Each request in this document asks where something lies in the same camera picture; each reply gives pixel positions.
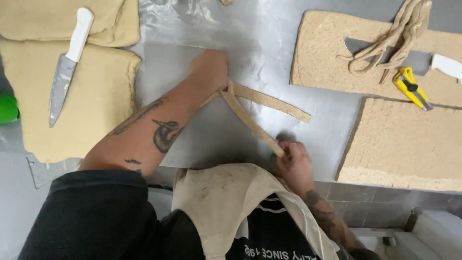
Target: yellow box cutter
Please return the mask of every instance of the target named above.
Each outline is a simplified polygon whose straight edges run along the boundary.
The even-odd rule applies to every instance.
[[[430,111],[433,106],[428,102],[428,98],[415,83],[412,68],[401,68],[399,73],[393,78],[393,83],[405,94],[412,102],[424,111]]]

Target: black t-shirt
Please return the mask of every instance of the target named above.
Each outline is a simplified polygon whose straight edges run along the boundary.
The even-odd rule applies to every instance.
[[[190,218],[161,221],[137,172],[92,170],[53,181],[19,259],[204,259]],[[320,259],[278,197],[242,222],[226,259]]]

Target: tattooed arm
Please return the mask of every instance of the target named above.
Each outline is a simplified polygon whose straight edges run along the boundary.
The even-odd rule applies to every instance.
[[[150,175],[201,104],[227,84],[226,53],[204,51],[191,62],[186,79],[104,137],[80,170],[129,169]]]
[[[336,216],[329,203],[316,192],[311,160],[303,144],[283,141],[280,146],[286,155],[277,160],[279,173],[286,185],[306,203],[319,227],[348,252],[365,248],[345,222]]]

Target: hand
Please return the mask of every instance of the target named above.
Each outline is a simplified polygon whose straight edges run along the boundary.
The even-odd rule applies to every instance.
[[[282,141],[279,145],[286,152],[276,161],[280,177],[289,189],[303,198],[307,191],[315,189],[311,159],[300,142]]]
[[[189,76],[213,92],[228,86],[228,55],[222,50],[207,49],[189,65]]]

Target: white knife handle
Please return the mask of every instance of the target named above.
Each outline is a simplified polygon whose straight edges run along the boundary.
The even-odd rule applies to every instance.
[[[456,78],[462,84],[462,64],[448,57],[434,54],[432,58],[432,69],[438,69],[446,75]]]
[[[79,62],[80,60],[92,23],[93,13],[87,8],[79,8],[77,10],[77,25],[72,33],[69,52],[66,54],[66,57],[74,62]]]

